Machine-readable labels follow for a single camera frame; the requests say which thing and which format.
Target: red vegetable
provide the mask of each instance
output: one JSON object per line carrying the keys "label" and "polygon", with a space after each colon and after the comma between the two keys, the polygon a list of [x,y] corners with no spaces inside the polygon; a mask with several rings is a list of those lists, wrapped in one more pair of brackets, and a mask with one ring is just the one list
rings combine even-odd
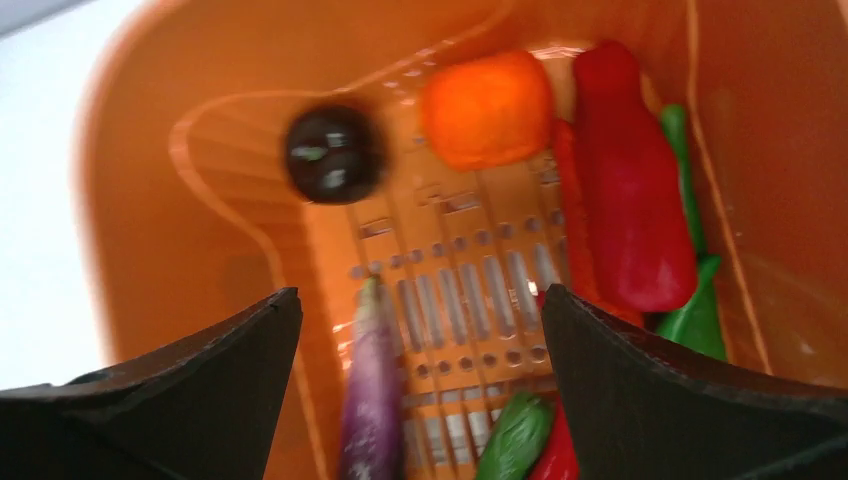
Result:
{"label": "red vegetable", "polygon": [[568,431],[565,410],[562,403],[558,403],[548,444],[528,480],[577,480],[578,472],[577,455]]}
{"label": "red vegetable", "polygon": [[588,242],[604,299],[675,310],[698,283],[677,161],[642,101],[639,64],[619,43],[574,61],[575,158]]}
{"label": "red vegetable", "polygon": [[586,231],[586,211],[574,163],[574,131],[565,120],[554,121],[553,150],[559,171],[562,211],[565,215],[571,288],[578,296],[601,310],[638,327],[644,327],[645,321],[640,312],[613,305],[604,300],[598,292]]}

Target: green vegetable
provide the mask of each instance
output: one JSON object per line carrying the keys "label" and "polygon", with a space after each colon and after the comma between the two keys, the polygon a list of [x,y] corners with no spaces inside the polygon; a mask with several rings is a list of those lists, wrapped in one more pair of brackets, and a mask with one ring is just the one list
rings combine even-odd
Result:
{"label": "green vegetable", "polygon": [[554,413],[541,398],[515,394],[501,412],[477,467],[477,480],[522,480],[542,454]]}
{"label": "green vegetable", "polygon": [[699,262],[697,290],[686,305],[662,320],[657,334],[701,354],[727,361],[718,321],[715,287],[712,284],[721,259],[707,255],[707,240],[692,187],[692,165],[686,140],[686,110],[680,105],[669,105],[660,114],[660,122],[677,157],[683,210]]}

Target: dark plum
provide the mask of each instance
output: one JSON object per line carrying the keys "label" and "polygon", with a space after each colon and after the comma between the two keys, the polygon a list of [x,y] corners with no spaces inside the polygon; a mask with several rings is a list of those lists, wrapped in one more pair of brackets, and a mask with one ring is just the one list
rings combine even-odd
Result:
{"label": "dark plum", "polygon": [[346,204],[374,191],[384,151],[368,116],[344,105],[309,110],[292,122],[283,164],[294,187],[315,203]]}

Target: red bell pepper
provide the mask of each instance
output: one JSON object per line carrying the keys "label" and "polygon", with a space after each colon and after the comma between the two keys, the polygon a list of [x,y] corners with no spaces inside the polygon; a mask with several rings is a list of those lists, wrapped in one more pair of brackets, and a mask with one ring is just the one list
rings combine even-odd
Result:
{"label": "red bell pepper", "polygon": [[574,61],[575,158],[595,279],[604,299],[675,310],[698,283],[677,161],[642,100],[639,64],[620,43]]}
{"label": "red bell pepper", "polygon": [[571,442],[571,432],[562,403],[557,402],[556,416],[548,444],[536,462],[528,480],[577,480],[577,454]]}
{"label": "red bell pepper", "polygon": [[554,121],[553,151],[559,171],[562,211],[565,216],[566,253],[572,290],[601,310],[638,327],[644,327],[644,318],[640,312],[620,308],[601,298],[598,292],[595,268],[592,265],[592,252],[589,250],[586,232],[586,212],[575,170],[574,131],[565,120]]}

